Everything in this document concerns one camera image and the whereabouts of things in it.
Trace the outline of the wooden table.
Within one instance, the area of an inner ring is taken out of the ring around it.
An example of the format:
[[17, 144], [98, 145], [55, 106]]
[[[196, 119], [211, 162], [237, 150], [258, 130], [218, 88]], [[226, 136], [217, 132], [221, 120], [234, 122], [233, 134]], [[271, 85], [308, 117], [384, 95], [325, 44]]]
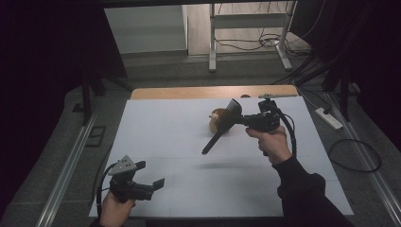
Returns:
[[192, 98], [231, 98], [247, 95], [297, 96], [293, 85], [245, 85], [245, 86], [206, 86], [137, 88], [132, 91], [131, 99], [192, 99]]

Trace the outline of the person's left hand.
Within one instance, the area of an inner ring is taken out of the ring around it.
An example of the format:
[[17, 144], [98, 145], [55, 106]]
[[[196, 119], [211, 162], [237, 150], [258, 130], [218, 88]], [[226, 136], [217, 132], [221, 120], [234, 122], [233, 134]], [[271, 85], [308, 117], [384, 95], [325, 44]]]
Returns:
[[119, 199], [109, 191], [103, 201], [99, 224], [102, 227], [122, 227], [130, 216], [131, 209], [136, 205], [136, 200], [120, 202]]

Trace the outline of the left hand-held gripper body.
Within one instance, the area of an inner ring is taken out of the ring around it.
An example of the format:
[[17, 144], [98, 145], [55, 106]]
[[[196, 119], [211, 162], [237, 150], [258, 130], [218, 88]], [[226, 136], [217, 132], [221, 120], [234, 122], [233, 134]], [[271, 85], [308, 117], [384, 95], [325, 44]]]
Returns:
[[128, 156], [120, 159], [109, 172], [110, 191], [121, 202], [127, 200], [150, 201], [153, 195], [153, 187], [150, 184], [136, 183], [133, 180], [138, 171], [135, 162]]

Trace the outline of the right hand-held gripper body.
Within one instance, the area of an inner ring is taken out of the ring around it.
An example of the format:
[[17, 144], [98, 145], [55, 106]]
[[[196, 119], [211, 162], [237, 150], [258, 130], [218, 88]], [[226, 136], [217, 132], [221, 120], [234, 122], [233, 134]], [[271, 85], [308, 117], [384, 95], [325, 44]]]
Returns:
[[260, 113], [242, 116], [243, 125], [257, 131], [270, 132], [284, 124], [289, 131], [295, 132], [294, 121], [277, 107], [273, 99], [265, 97], [258, 103], [258, 108]]

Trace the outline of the white power strip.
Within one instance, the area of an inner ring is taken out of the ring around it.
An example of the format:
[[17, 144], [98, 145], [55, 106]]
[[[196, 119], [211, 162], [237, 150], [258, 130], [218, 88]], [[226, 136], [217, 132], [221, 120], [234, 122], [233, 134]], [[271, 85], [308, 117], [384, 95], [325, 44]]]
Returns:
[[327, 123], [333, 130], [338, 131], [343, 128], [343, 125], [330, 113], [325, 113], [323, 108], [319, 108], [315, 111], [316, 115], [319, 116], [325, 123]]

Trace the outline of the person's right hand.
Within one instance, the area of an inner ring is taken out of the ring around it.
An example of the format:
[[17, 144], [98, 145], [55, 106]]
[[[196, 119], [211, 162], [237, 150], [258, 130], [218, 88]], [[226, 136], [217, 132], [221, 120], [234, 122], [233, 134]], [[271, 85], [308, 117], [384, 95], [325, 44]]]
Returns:
[[259, 149], [268, 153], [269, 160], [273, 165], [283, 163], [292, 156], [288, 148], [286, 130], [283, 126], [279, 126], [271, 132], [247, 128], [246, 133], [258, 140]]

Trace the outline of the metal floor rail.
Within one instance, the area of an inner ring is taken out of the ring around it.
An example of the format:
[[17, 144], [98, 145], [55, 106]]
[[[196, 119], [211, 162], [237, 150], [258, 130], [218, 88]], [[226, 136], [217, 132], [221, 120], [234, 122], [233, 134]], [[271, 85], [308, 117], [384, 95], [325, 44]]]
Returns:
[[[328, 102], [332, 105], [332, 112], [339, 122], [343, 125], [343, 131], [345, 135], [353, 140], [357, 140], [354, 144], [354, 151], [358, 157], [361, 165], [366, 170], [373, 170], [375, 168], [374, 158], [370, 156], [368, 149], [359, 143], [360, 138], [357, 134], [355, 127], [351, 121], [347, 121], [340, 111], [340, 104], [336, 99], [335, 95], [325, 94], [324, 95]], [[378, 194], [378, 197], [382, 200], [384, 207], [386, 208], [388, 214], [390, 215], [394, 226], [401, 227], [401, 202], [393, 193], [390, 185], [385, 180], [383, 175], [378, 168], [376, 171], [368, 174], [372, 185]]]
[[51, 227], [55, 216], [61, 206], [61, 201], [67, 187], [71, 181], [73, 173], [78, 164], [79, 157], [84, 149], [90, 130], [92, 129], [97, 118], [97, 113], [93, 114], [87, 120], [87, 123], [81, 127], [78, 138], [72, 147], [67, 159], [61, 169], [61, 173], [56, 180], [54, 187], [44, 205], [35, 227]]

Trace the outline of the white metal stand frame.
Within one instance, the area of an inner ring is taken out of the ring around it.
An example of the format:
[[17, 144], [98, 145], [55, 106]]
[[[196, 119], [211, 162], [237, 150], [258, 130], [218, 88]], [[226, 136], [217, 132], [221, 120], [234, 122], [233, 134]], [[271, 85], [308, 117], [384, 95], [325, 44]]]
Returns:
[[293, 13], [297, 5], [296, 1], [290, 1], [285, 12], [266, 12], [256, 11], [252, 14], [216, 14], [215, 5], [210, 5], [210, 28], [211, 40], [209, 46], [209, 71], [217, 70], [217, 48], [216, 45], [229, 46], [229, 40], [218, 40], [216, 31], [221, 29], [251, 29], [261, 28], [257, 50], [266, 47], [275, 48], [281, 63], [286, 71], [292, 70], [288, 54], [285, 48], [289, 27]]

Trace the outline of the black tripod stand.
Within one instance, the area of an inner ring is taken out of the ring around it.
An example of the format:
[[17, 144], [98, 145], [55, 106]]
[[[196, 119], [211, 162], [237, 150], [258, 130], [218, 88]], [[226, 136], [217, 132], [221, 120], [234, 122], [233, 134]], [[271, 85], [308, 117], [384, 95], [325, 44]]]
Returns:
[[340, 86], [340, 114], [347, 122], [349, 122], [350, 117], [348, 114], [348, 98], [350, 71], [349, 62], [347, 60], [335, 58], [306, 76], [296, 79], [295, 85], [301, 86], [324, 72], [327, 72], [327, 76], [322, 82], [322, 88], [325, 92], [332, 92], [337, 85]]
[[131, 85], [123, 81], [128, 77], [125, 68], [115, 71], [113, 69], [103, 69], [100, 66], [83, 64], [78, 68], [78, 76], [80, 78], [82, 102], [75, 109], [83, 113], [83, 126], [89, 123], [94, 112], [91, 105], [91, 93], [94, 93], [95, 96], [105, 96], [106, 94], [104, 79], [128, 92], [134, 90]]

